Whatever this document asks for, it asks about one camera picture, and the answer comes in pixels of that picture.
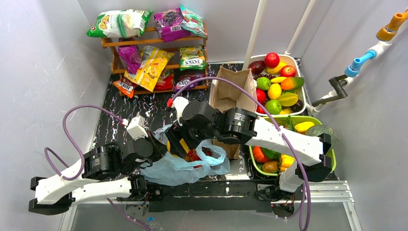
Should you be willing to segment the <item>light blue plastic grocery bag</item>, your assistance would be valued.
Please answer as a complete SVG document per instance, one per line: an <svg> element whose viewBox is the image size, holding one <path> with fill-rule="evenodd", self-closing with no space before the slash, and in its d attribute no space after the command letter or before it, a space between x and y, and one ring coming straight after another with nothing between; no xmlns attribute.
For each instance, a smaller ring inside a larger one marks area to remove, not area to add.
<svg viewBox="0 0 408 231"><path fill-rule="evenodd" d="M213 156L206 156L202 150L198 156L203 161L188 163L183 158L171 155L169 152L159 161L153 162L140 174L149 182L166 186L178 186L184 183L195 183L206 176L224 175L230 172L230 161L226 151L220 146L213 145L210 140L202 141L198 148L209 148Z"/></svg>

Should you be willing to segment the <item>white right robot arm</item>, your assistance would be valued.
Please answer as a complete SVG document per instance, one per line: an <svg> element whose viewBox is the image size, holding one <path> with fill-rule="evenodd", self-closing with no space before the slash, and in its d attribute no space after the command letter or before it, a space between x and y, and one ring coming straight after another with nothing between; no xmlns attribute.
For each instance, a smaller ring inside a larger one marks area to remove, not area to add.
<svg viewBox="0 0 408 231"><path fill-rule="evenodd" d="M295 162L280 174L276 186L276 190L289 193L307 181L325 180L332 171L332 159L326 155L331 146L328 134L317 137L299 134L245 109L221 112L206 102L183 97L170 99L167 106L177 114L176 122L165 131L171 154L184 158L190 150L197 150L202 141L217 140L291 155Z"/></svg>

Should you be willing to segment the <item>red cherry bunch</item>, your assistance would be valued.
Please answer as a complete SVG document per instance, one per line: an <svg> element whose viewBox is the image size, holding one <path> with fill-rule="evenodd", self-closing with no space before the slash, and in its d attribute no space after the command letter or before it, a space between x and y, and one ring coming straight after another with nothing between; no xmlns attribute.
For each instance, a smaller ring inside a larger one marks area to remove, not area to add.
<svg viewBox="0 0 408 231"><path fill-rule="evenodd" d="M202 151L205 153L206 156L212 157L213 152L209 148L202 148ZM203 161L197 154L195 149L189 150L187 155L184 157L184 160L188 163L196 162L196 161Z"/></svg>

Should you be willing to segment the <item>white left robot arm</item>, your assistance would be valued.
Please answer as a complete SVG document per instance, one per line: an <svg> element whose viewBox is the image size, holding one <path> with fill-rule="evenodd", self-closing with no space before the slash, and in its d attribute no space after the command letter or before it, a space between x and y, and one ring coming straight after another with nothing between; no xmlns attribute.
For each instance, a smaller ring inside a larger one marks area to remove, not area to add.
<svg viewBox="0 0 408 231"><path fill-rule="evenodd" d="M141 201L149 191L144 176L135 175L134 171L151 167L166 152L166 145L151 134L127 143L115 141L94 148L84 155L84 169L74 180L58 175L33 177L30 189L35 197L29 201L28 211L50 216L107 198Z"/></svg>

